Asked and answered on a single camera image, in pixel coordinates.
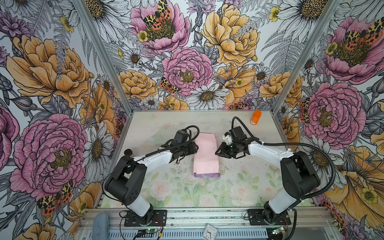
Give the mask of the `grey cloth roll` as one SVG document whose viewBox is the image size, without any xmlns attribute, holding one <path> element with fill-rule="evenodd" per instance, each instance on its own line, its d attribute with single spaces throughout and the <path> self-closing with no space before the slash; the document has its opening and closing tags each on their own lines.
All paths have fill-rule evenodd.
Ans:
<svg viewBox="0 0 384 240">
<path fill-rule="evenodd" d="M 109 215 L 99 213 L 93 221 L 92 240 L 109 240 Z"/>
</svg>

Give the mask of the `orange plastic bottle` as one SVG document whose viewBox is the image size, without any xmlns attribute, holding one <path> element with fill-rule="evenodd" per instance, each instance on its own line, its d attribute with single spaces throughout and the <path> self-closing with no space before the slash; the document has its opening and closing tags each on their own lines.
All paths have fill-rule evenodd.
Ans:
<svg viewBox="0 0 384 240">
<path fill-rule="evenodd" d="M 261 116 L 262 116 L 262 112 L 259 111 L 259 110 L 255 110 L 255 111 L 253 112 L 252 117 L 251 117 L 250 123 L 251 123 L 252 125 L 257 125 L 258 122 L 259 122 L 259 120 L 260 120 L 260 118 L 261 118 Z"/>
</svg>

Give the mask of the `small white clock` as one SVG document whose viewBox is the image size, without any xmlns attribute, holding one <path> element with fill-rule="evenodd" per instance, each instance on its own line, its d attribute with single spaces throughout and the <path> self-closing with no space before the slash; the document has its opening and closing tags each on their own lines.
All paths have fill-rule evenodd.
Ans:
<svg viewBox="0 0 384 240">
<path fill-rule="evenodd" d="M 218 235 L 218 229 L 211 224 L 206 224 L 203 231 L 203 238 L 205 240 L 215 240 Z"/>
</svg>

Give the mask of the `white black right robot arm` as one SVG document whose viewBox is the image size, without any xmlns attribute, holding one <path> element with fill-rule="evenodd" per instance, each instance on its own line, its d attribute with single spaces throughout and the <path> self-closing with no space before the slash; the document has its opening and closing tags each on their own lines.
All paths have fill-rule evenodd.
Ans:
<svg viewBox="0 0 384 240">
<path fill-rule="evenodd" d="M 321 183 L 309 157 L 304 152 L 282 150 L 284 144 L 269 144 L 258 138 L 247 137 L 241 127 L 235 127 L 223 136 L 215 155 L 240 159 L 247 155 L 262 158 L 281 170 L 283 189 L 264 205 L 263 218 L 275 224 L 278 218 L 304 200 L 304 196 Z"/>
</svg>

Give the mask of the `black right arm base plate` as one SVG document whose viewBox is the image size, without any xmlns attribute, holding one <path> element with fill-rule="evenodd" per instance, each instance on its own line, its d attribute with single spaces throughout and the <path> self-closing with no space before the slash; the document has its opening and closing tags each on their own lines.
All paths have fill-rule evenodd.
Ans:
<svg viewBox="0 0 384 240">
<path fill-rule="evenodd" d="M 276 214 L 268 209 L 248 209 L 245 214 L 251 226 L 261 225 L 284 225 L 289 226 L 292 224 L 290 216 L 287 211 Z"/>
</svg>

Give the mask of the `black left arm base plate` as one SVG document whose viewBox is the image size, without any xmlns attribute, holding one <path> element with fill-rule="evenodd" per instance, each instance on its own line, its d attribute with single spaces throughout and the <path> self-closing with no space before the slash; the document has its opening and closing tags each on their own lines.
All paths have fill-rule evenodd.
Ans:
<svg viewBox="0 0 384 240">
<path fill-rule="evenodd" d="M 144 217 L 140 217 L 132 210 L 125 216 L 125 227 L 164 227 L 167 222 L 167 210 L 150 210 Z"/>
</svg>

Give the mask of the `small jar with dark lid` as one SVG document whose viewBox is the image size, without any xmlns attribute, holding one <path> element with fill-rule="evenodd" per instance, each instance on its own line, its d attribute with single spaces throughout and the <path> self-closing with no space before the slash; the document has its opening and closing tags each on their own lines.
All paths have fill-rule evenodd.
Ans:
<svg viewBox="0 0 384 240">
<path fill-rule="evenodd" d="M 133 151 L 131 150 L 131 149 L 126 149 L 125 151 L 124 151 L 124 155 L 125 156 L 131 156 L 133 154 Z"/>
</svg>

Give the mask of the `aluminium frame rail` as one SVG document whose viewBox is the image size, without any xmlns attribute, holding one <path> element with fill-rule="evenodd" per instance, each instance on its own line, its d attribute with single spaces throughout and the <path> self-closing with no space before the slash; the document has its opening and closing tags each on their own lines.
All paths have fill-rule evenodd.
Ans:
<svg viewBox="0 0 384 240">
<path fill-rule="evenodd" d="M 125 209 L 91 209 L 80 224 L 77 240 L 92 240 L 94 218 L 109 215 L 109 240 L 204 240 L 206 224 L 218 229 L 216 240 L 285 240 L 293 231 L 293 240 L 341 240 L 343 237 L 324 207 L 298 207 L 289 211 L 292 224 L 251 226 L 238 208 L 168 208 L 164 227 L 125 227 Z M 161 229 L 154 235 L 139 235 L 138 230 Z"/>
</svg>

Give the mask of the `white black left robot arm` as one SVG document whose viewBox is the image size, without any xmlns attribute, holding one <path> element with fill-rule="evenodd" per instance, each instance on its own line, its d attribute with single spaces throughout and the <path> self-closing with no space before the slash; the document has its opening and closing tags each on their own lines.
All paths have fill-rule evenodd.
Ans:
<svg viewBox="0 0 384 240">
<path fill-rule="evenodd" d="M 104 181 L 104 190 L 112 199 L 119 201 L 143 221 L 153 216 L 153 206 L 141 196 L 145 177 L 151 171 L 184 159 L 198 152 L 195 139 L 199 136 L 197 126 L 188 126 L 178 130 L 173 139 L 151 153 L 134 157 L 133 151 L 127 149 L 115 168 Z"/>
</svg>

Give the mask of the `purple and pink wrapping paper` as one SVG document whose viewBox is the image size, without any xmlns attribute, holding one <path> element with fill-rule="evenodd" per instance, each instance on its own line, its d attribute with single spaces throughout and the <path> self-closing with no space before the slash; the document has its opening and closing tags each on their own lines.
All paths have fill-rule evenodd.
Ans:
<svg viewBox="0 0 384 240">
<path fill-rule="evenodd" d="M 195 178 L 219 178 L 219 157 L 215 154 L 217 139 L 214 134 L 200 133 L 195 139 L 198 146 L 194 156 L 193 174 Z"/>
</svg>

